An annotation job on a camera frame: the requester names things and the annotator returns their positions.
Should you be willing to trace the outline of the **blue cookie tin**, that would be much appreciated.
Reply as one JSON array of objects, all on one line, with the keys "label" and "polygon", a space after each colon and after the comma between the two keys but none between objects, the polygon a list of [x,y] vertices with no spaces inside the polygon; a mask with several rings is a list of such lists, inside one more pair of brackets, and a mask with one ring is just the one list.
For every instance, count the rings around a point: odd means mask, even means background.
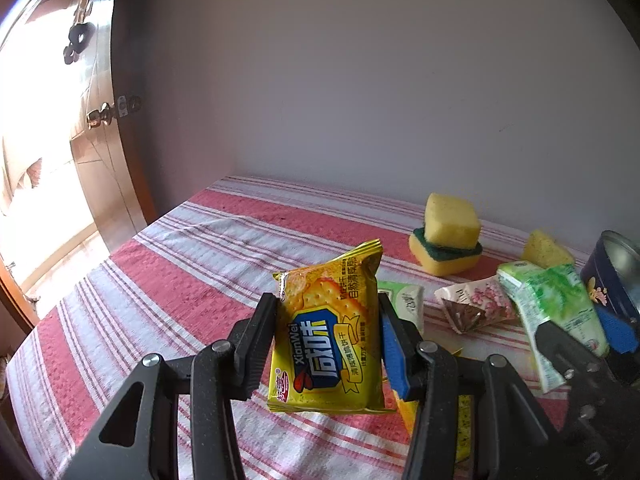
[{"label": "blue cookie tin", "polygon": [[580,277],[595,304],[639,321],[638,244],[615,231],[603,231]]}]

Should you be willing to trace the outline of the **yellow cracker packet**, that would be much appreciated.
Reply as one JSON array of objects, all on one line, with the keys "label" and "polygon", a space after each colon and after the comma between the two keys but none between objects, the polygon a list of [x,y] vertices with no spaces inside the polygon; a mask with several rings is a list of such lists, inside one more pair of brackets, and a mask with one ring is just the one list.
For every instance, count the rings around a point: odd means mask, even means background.
[{"label": "yellow cracker packet", "polygon": [[273,275],[279,286],[270,411],[385,413],[376,272],[369,240],[325,263]]}]

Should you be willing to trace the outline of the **green white tissue pack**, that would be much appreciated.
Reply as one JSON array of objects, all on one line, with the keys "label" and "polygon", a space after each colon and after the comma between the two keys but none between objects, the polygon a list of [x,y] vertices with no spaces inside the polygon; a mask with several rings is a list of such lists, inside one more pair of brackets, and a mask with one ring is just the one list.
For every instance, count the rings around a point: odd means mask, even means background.
[{"label": "green white tissue pack", "polygon": [[535,333],[542,323],[555,322],[596,356],[606,356],[608,341],[574,266],[567,263],[543,269],[527,261],[512,261],[498,266],[497,278],[518,309],[544,393],[561,387],[565,379],[538,350]]}]

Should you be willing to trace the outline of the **pink floral snack packet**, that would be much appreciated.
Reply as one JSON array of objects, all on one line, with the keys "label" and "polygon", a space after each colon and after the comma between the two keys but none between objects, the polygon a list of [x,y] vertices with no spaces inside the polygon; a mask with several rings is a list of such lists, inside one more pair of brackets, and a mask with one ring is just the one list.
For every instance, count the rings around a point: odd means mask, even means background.
[{"label": "pink floral snack packet", "polygon": [[495,276],[441,287],[434,295],[457,334],[518,318],[512,300]]}]

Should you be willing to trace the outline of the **yellow green sponge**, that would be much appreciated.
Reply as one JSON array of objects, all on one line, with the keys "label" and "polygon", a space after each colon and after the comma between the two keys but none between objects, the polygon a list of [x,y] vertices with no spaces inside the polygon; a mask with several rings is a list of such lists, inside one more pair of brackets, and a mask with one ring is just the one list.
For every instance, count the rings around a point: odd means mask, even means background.
[{"label": "yellow green sponge", "polygon": [[427,274],[441,278],[474,268],[480,261],[483,246],[460,249],[438,246],[426,240],[423,228],[414,229],[409,236],[409,250]]}]

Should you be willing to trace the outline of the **red white striped bedspread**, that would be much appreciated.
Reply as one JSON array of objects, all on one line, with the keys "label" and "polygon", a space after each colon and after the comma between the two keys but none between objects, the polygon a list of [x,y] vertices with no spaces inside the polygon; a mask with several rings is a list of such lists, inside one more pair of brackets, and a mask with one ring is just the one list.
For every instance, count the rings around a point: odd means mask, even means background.
[{"label": "red white striped bedspread", "polygon": [[[320,263],[379,238],[378,278],[424,287],[426,338],[462,356],[502,353],[549,418],[562,427],[568,388],[542,394],[518,324],[454,333],[434,291],[494,275],[517,259],[527,235],[484,222],[484,254],[460,278],[426,274],[408,246],[422,226],[417,205],[349,191],[228,177],[159,218],[74,285],[9,362],[13,414],[43,479],[58,479],[142,356],[196,353],[248,318],[274,272]],[[399,479],[408,434],[398,413],[271,413],[268,368],[246,403],[233,404],[247,479]]]}]

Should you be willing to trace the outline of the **brass door knob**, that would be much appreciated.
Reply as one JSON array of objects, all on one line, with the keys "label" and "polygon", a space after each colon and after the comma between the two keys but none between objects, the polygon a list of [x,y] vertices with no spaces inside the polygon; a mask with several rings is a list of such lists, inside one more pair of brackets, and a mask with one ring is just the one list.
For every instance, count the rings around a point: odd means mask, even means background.
[{"label": "brass door knob", "polygon": [[103,102],[99,108],[90,110],[86,116],[87,128],[94,129],[111,125],[114,119],[114,107]]}]

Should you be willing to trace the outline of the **black door hook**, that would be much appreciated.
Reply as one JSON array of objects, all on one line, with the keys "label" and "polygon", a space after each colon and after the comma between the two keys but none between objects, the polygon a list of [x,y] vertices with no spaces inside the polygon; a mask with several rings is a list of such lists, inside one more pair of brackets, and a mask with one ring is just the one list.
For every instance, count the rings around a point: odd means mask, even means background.
[{"label": "black door hook", "polygon": [[73,25],[68,32],[68,45],[63,50],[63,60],[66,65],[73,64],[88,44],[96,31],[92,23],[78,23]]}]

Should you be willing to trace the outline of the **brown wooden door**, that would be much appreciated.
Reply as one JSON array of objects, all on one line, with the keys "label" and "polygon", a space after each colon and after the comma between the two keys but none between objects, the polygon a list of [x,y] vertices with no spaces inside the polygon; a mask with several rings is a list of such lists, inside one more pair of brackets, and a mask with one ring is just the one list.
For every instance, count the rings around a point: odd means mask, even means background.
[{"label": "brown wooden door", "polygon": [[[96,28],[76,62],[66,65],[63,60],[58,80],[72,88],[70,151],[93,222],[109,252],[148,225],[119,129],[127,114],[125,97],[115,93],[113,84],[114,4],[115,0],[41,0],[29,18],[33,22],[54,11],[67,13],[62,25],[62,58],[73,25],[92,23]],[[87,114],[103,102],[114,107],[111,125],[88,129]]]}]

